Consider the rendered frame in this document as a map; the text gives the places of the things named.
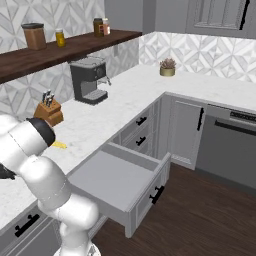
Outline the grey drawer front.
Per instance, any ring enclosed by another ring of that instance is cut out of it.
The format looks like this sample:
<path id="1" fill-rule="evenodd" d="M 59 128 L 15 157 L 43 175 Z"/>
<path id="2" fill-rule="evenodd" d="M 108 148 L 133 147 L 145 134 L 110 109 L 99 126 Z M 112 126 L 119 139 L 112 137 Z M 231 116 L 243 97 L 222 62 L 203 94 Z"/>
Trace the grey drawer front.
<path id="1" fill-rule="evenodd" d="M 140 137 L 144 136 L 146 136 L 146 140 L 140 146 L 137 146 L 135 141 L 139 141 Z M 149 130 L 149 127 L 146 126 L 143 130 L 141 130 L 137 135 L 135 135 L 131 139 L 131 141 L 126 145 L 126 147 L 139 153 L 147 154 L 149 152 L 151 142 L 152 134 Z"/>
<path id="2" fill-rule="evenodd" d="M 20 237 L 16 237 L 15 226 L 23 226 L 29 214 L 39 214 L 40 218 Z M 59 224 L 33 203 L 0 230 L 0 256 L 53 256 L 61 245 Z"/>
<path id="3" fill-rule="evenodd" d="M 138 117 L 136 117 L 133 121 L 131 121 L 127 127 L 121 132 L 121 141 L 127 140 L 135 131 L 137 131 L 143 124 L 145 124 L 151 117 L 152 110 L 150 108 L 147 108 L 142 113 L 139 114 Z M 141 117 L 147 117 L 147 120 L 138 126 L 136 124 L 136 121 L 139 121 Z"/>

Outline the grey open drawer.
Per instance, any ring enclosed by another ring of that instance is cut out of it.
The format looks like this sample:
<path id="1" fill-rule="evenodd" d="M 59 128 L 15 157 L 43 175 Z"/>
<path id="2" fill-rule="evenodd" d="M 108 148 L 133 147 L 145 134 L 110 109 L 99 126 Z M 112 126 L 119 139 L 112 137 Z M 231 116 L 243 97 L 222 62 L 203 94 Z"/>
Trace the grey open drawer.
<path id="1" fill-rule="evenodd" d="M 81 164 L 69 181 L 79 195 L 97 203 L 99 212 L 125 227 L 131 238 L 154 205 L 149 195 L 165 186 L 171 155 L 160 160 L 123 146 L 108 143 Z"/>

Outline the grey base cabinet door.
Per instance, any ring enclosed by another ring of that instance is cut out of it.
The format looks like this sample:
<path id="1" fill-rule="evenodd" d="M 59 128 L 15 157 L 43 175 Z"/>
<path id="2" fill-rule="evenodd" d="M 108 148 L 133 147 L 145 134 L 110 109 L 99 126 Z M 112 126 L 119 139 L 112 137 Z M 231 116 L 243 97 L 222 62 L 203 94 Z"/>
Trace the grey base cabinet door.
<path id="1" fill-rule="evenodd" d="M 202 107 L 202 125 L 200 131 L 197 131 Z M 168 149 L 173 163 L 195 169 L 206 109 L 204 103 L 181 97 L 172 98 Z"/>

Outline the black coffee machine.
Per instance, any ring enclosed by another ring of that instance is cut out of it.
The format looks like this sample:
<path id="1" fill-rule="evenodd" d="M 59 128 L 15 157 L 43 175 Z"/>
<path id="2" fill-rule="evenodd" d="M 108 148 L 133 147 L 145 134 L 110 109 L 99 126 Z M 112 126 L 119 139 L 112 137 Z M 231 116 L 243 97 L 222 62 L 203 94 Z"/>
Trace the black coffee machine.
<path id="1" fill-rule="evenodd" d="M 69 63 L 77 101 L 97 105 L 108 98 L 108 92 L 98 88 L 98 81 L 106 79 L 111 84 L 106 72 L 106 62 L 100 57 L 85 57 Z"/>

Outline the small potted plant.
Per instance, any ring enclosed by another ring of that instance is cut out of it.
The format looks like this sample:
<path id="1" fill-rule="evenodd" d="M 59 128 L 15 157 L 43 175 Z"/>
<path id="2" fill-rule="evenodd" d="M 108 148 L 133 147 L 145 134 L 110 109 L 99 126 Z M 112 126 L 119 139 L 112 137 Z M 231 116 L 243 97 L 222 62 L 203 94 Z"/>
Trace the small potted plant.
<path id="1" fill-rule="evenodd" d="M 173 58 L 166 58 L 160 62 L 160 75 L 161 76 L 174 76 L 176 62 Z"/>

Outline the wooden knife block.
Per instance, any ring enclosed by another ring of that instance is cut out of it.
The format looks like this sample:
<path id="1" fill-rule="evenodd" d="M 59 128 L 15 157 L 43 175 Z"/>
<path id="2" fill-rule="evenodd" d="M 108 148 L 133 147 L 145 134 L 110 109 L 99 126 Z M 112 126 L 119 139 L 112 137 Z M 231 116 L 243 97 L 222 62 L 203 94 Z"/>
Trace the wooden knife block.
<path id="1" fill-rule="evenodd" d="M 61 105 L 55 100 L 51 90 L 43 93 L 34 116 L 47 121 L 51 126 L 55 126 L 64 120 Z"/>

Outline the grey dishwasher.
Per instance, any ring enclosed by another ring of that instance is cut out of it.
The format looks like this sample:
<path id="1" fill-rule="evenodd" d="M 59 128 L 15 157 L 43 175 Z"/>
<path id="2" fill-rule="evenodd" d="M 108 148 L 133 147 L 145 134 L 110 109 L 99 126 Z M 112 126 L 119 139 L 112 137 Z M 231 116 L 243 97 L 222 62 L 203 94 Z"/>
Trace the grey dishwasher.
<path id="1" fill-rule="evenodd" d="M 208 105 L 196 168 L 256 190 L 256 136 L 215 126 L 215 120 L 256 131 L 256 114 Z"/>

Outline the pink and white jar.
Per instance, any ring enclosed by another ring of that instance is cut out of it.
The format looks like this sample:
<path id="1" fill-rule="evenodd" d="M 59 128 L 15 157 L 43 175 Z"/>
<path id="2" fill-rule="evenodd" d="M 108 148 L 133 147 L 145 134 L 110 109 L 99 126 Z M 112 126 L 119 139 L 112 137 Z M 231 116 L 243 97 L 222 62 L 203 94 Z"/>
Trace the pink and white jar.
<path id="1" fill-rule="evenodd" d="M 109 19 L 108 18 L 103 18 L 103 31 L 104 31 L 104 36 L 110 34 L 110 24 L 109 24 Z"/>

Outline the dark brown jar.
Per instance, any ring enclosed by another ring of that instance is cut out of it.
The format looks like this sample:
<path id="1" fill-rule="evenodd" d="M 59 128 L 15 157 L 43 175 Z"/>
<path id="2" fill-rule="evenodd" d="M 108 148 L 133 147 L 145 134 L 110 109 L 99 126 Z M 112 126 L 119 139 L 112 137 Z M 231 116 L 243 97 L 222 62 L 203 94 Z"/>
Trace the dark brown jar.
<path id="1" fill-rule="evenodd" d="M 103 37 L 104 36 L 103 20 L 101 18 L 95 18 L 93 20 L 93 26 L 94 26 L 94 36 Z"/>

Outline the yellow jar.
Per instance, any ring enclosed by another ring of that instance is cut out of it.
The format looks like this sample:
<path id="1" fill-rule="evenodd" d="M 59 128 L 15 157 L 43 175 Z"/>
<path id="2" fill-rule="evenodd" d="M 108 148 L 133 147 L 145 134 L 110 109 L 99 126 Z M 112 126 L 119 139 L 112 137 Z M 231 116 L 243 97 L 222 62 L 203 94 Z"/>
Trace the yellow jar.
<path id="1" fill-rule="evenodd" d="M 56 42 L 59 47 L 65 47 L 66 46 L 66 41 L 64 37 L 64 32 L 62 29 L 57 29 L 55 31 L 55 36 L 56 36 Z"/>

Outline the brown canister with black lid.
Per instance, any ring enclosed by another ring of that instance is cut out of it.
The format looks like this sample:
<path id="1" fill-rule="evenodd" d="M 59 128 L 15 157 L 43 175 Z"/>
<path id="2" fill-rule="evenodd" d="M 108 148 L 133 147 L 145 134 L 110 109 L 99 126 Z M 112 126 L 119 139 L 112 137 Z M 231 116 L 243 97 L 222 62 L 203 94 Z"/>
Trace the brown canister with black lid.
<path id="1" fill-rule="evenodd" d="M 21 27 L 29 49 L 42 50 L 46 48 L 44 25 L 42 23 L 26 23 L 22 24 Z"/>

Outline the dark wooden wall shelf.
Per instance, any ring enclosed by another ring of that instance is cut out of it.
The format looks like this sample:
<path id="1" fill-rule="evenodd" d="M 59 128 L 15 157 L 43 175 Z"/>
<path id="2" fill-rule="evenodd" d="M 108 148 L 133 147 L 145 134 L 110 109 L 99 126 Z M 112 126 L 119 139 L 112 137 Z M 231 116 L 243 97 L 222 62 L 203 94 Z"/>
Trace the dark wooden wall shelf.
<path id="1" fill-rule="evenodd" d="M 63 48 L 58 47 L 56 42 L 50 42 L 43 50 L 25 48 L 0 54 L 0 84 L 82 58 L 141 35 L 138 31 L 112 30 L 107 36 L 95 37 L 91 32 L 67 38 Z"/>

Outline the grey wall cabinet door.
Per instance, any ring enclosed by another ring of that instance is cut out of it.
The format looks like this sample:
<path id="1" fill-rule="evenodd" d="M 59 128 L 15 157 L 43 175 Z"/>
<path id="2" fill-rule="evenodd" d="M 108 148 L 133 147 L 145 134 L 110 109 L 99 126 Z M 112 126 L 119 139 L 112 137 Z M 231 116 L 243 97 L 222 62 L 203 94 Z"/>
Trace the grey wall cabinet door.
<path id="1" fill-rule="evenodd" d="M 250 1 L 243 30 L 239 30 L 245 1 L 189 0 L 186 32 L 256 39 L 256 0 Z"/>

